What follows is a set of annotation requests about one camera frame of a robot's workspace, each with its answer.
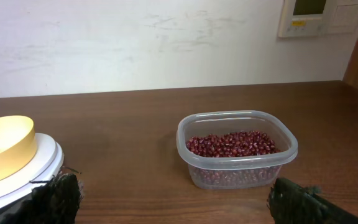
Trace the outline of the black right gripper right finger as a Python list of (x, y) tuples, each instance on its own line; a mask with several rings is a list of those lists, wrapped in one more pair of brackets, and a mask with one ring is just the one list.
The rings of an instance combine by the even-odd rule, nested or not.
[(358, 224), (358, 217), (318, 194), (318, 186), (302, 187), (277, 178), (267, 199), (275, 224)]

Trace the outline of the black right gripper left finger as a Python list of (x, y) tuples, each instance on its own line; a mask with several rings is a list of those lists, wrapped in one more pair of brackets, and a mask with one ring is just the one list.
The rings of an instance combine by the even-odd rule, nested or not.
[(40, 181), (40, 187), (0, 208), (0, 224), (72, 224), (83, 199), (83, 183), (72, 173)]

